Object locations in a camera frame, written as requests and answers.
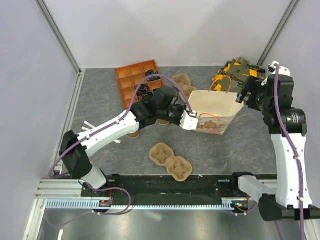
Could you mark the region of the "brown paper cup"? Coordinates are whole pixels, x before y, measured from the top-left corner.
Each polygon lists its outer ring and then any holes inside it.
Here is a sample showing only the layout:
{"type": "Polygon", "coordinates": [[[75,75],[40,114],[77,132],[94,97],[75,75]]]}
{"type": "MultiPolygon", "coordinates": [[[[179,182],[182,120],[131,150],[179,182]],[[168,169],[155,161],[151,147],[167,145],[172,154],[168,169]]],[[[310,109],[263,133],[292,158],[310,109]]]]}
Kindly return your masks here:
{"type": "Polygon", "coordinates": [[[135,139],[135,138],[137,138],[139,135],[140,135],[140,132],[139,132],[139,131],[136,131],[136,132],[133,132],[133,133],[129,133],[129,134],[128,134],[128,137],[130,137],[130,138],[132,138],[132,139],[135,139]]]}
{"type": "Polygon", "coordinates": [[[158,119],[157,122],[158,122],[160,125],[167,125],[167,124],[170,123],[169,121],[161,120],[161,119],[158,119]]]}

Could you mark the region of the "cardboard cup carrier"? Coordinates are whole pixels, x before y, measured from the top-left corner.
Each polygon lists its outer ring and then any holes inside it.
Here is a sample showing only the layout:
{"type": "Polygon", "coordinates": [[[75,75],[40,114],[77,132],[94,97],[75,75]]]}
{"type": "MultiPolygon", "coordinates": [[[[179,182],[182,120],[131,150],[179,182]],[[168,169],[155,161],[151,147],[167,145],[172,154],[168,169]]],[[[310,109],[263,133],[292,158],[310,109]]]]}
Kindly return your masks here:
{"type": "Polygon", "coordinates": [[[177,182],[184,182],[193,171],[189,161],[181,156],[176,156],[173,149],[162,142],[151,148],[149,158],[156,165],[165,167],[177,182]]]}
{"type": "Polygon", "coordinates": [[[190,98],[193,91],[197,90],[194,86],[191,85],[192,81],[190,77],[185,73],[174,75],[172,77],[172,80],[175,81],[179,85],[179,87],[183,90],[187,99],[190,98]]]}

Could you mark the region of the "white paper takeout bag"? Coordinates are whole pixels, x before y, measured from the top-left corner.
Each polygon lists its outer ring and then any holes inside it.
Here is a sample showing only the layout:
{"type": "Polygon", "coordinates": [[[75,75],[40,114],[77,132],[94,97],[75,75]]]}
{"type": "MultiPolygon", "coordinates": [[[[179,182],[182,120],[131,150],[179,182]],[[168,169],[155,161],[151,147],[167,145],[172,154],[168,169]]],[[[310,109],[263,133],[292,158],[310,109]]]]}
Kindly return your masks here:
{"type": "Polygon", "coordinates": [[[231,92],[232,79],[220,76],[208,90],[194,90],[188,101],[198,119],[196,132],[222,136],[244,107],[231,92]]]}

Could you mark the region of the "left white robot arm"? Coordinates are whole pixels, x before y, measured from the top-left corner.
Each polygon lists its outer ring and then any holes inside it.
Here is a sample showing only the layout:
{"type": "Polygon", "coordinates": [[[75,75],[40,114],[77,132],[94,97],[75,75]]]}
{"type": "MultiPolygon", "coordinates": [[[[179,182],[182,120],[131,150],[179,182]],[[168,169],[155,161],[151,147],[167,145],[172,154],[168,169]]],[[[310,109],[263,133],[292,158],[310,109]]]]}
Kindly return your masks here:
{"type": "Polygon", "coordinates": [[[78,134],[72,130],[65,133],[59,154],[71,179],[83,180],[99,197],[106,196],[110,185],[103,172],[93,166],[90,157],[115,140],[154,125],[157,120],[185,129],[184,121],[189,119],[189,112],[175,99],[174,90],[163,86],[143,95],[123,113],[98,127],[78,134]]]}

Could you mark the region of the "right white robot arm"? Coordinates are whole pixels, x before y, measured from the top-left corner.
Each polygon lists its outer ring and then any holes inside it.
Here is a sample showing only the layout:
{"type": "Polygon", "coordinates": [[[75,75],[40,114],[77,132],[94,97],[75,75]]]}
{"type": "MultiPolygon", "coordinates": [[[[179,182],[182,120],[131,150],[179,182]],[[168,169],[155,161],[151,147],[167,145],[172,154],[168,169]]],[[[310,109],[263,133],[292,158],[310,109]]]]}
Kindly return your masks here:
{"type": "Polygon", "coordinates": [[[320,209],[313,205],[305,172],[307,119],[303,110],[292,107],[294,80],[272,74],[266,80],[248,77],[237,94],[237,103],[262,113],[274,146],[277,165],[277,190],[262,184],[250,172],[235,172],[229,191],[235,197],[250,196],[258,204],[262,219],[315,220],[320,209]]]}

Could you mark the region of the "camouflage folded garment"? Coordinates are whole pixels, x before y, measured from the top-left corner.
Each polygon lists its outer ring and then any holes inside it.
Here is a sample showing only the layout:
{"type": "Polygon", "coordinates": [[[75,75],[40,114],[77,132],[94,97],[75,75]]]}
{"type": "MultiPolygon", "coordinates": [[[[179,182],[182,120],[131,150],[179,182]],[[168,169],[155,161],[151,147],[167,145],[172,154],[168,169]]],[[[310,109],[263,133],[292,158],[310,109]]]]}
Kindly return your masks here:
{"type": "Polygon", "coordinates": [[[212,78],[209,91],[238,93],[249,77],[264,80],[266,70],[242,57],[238,57],[228,61],[218,70],[212,78]]]}

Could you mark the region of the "dark blue rolled sock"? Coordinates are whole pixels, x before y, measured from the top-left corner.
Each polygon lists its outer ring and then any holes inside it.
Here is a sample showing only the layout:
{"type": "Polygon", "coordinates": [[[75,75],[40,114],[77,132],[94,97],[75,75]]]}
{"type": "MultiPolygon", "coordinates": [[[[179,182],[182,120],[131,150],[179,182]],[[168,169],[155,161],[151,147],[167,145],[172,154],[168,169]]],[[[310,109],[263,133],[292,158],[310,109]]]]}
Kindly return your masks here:
{"type": "Polygon", "coordinates": [[[154,94],[152,92],[148,92],[139,98],[139,102],[147,103],[148,101],[152,100],[153,95],[154,94]]]}

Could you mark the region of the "dark brown rolled sock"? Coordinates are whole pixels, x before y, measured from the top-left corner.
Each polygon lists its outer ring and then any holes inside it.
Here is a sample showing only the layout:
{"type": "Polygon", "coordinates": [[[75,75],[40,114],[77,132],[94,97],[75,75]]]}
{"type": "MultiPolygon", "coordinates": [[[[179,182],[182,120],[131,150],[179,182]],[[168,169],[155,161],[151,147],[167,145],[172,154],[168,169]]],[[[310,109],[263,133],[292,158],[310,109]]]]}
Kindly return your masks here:
{"type": "Polygon", "coordinates": [[[138,88],[138,91],[137,91],[136,95],[137,95],[138,97],[141,97],[141,96],[143,96],[143,95],[145,95],[145,94],[147,94],[147,93],[149,93],[149,92],[150,92],[150,87],[149,87],[148,85],[146,85],[146,84],[142,84],[142,85],[138,88]]]}

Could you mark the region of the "green rolled sock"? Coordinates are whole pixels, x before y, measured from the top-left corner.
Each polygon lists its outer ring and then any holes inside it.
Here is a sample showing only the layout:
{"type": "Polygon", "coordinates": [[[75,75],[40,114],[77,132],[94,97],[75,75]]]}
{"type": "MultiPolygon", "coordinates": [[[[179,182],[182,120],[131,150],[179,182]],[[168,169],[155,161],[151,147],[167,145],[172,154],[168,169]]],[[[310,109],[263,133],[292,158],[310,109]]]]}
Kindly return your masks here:
{"type": "Polygon", "coordinates": [[[160,77],[157,76],[158,71],[156,69],[149,69],[146,73],[145,76],[147,77],[148,82],[153,82],[156,80],[159,80],[160,77]]]}

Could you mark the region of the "orange compartment tray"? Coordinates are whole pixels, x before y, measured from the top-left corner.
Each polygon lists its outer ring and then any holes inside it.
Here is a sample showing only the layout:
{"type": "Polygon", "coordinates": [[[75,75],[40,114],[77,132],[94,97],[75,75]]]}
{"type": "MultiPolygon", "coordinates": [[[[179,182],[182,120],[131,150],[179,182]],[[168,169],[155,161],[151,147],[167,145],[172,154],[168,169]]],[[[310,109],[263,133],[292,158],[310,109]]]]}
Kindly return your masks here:
{"type": "Polygon", "coordinates": [[[131,103],[136,86],[146,77],[147,72],[150,70],[160,73],[154,59],[118,67],[114,70],[122,106],[125,110],[131,103]]]}

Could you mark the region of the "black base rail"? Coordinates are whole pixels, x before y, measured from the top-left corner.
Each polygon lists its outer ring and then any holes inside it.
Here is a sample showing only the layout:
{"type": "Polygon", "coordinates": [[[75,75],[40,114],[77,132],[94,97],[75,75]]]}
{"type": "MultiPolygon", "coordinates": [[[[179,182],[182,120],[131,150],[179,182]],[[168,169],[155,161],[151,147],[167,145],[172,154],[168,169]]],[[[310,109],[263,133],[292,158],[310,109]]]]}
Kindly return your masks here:
{"type": "Polygon", "coordinates": [[[118,175],[107,177],[101,191],[83,183],[82,197],[111,197],[116,204],[127,205],[204,205],[231,200],[246,208],[249,197],[233,187],[231,175],[190,175],[179,182],[170,175],[118,175]]]}

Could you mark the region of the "right aluminium frame post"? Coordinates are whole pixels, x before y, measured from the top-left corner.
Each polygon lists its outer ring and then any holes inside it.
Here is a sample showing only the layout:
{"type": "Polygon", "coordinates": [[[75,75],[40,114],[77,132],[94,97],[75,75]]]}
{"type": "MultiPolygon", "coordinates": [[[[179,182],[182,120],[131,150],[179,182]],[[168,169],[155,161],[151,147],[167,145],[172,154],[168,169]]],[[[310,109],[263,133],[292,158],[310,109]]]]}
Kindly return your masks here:
{"type": "Polygon", "coordinates": [[[300,2],[300,0],[291,0],[289,2],[276,28],[274,29],[271,37],[269,38],[264,50],[262,51],[262,54],[257,61],[257,65],[262,66],[265,63],[267,57],[270,55],[277,40],[279,39],[281,33],[285,29],[287,23],[289,22],[291,16],[293,15],[294,11],[296,10],[300,2]]]}

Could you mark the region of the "aluminium frame post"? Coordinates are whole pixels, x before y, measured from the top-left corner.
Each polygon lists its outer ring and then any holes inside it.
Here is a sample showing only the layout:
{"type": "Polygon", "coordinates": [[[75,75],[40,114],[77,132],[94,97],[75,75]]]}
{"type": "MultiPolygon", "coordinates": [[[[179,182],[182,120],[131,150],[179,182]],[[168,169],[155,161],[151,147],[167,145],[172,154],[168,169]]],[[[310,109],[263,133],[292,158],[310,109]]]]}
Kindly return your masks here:
{"type": "Polygon", "coordinates": [[[51,29],[53,35],[55,36],[56,40],[58,41],[61,49],[63,50],[64,54],[66,55],[68,61],[70,62],[71,66],[75,70],[75,72],[80,75],[82,73],[82,69],[77,63],[74,55],[71,52],[62,32],[60,31],[49,7],[47,6],[44,0],[35,0],[36,5],[38,6],[39,10],[42,13],[45,21],[47,22],[49,28],[51,29]]]}
{"type": "Polygon", "coordinates": [[[276,28],[274,29],[271,37],[269,38],[264,50],[262,51],[262,54],[257,61],[257,65],[262,66],[265,63],[267,57],[270,55],[277,40],[279,39],[281,33],[285,29],[287,23],[289,22],[291,16],[293,15],[294,11],[296,10],[300,2],[300,0],[291,0],[289,2],[276,28]]]}

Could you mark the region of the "left aluminium frame post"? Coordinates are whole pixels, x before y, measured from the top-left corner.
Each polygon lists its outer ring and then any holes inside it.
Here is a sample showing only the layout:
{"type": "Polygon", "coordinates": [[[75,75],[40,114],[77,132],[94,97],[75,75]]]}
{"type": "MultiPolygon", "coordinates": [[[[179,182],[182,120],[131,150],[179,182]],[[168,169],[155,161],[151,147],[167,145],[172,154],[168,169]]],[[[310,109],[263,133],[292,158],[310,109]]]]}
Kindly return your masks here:
{"type": "Polygon", "coordinates": [[[70,62],[71,66],[75,70],[75,72],[80,75],[82,73],[82,69],[77,63],[74,55],[71,52],[62,32],[60,31],[49,7],[47,6],[44,0],[35,0],[36,5],[38,6],[39,10],[42,13],[45,21],[47,22],[49,28],[51,29],[53,35],[55,36],[56,40],[58,41],[61,49],[63,50],[64,54],[66,55],[68,61],[70,62]]]}

